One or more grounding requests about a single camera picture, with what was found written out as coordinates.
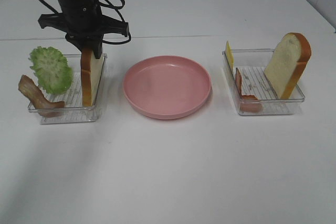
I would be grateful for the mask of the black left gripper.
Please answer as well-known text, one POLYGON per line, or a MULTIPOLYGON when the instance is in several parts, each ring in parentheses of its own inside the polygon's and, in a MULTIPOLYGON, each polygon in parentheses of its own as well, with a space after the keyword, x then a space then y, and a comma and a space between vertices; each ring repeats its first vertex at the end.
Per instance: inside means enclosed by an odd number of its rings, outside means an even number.
POLYGON ((129 24, 106 15, 86 17, 79 15, 66 20, 63 13, 42 14, 38 22, 41 28, 52 27, 66 33, 65 39, 74 45, 80 52, 90 48, 96 59, 102 54, 102 44, 122 45, 129 42, 129 24), (105 41, 105 34, 120 34, 127 39, 119 42, 105 41))

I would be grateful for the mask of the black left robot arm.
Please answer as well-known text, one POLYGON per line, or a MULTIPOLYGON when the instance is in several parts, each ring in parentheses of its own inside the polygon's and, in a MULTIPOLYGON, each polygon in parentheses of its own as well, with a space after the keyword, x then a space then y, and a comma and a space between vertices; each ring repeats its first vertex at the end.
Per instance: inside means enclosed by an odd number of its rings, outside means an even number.
POLYGON ((105 34, 121 34, 130 42, 129 24, 124 18, 115 19, 104 15, 102 7, 117 13, 125 0, 58 0, 61 13, 42 14, 38 19, 41 28, 52 27, 65 32, 65 39, 77 49, 91 49, 99 59, 105 34))

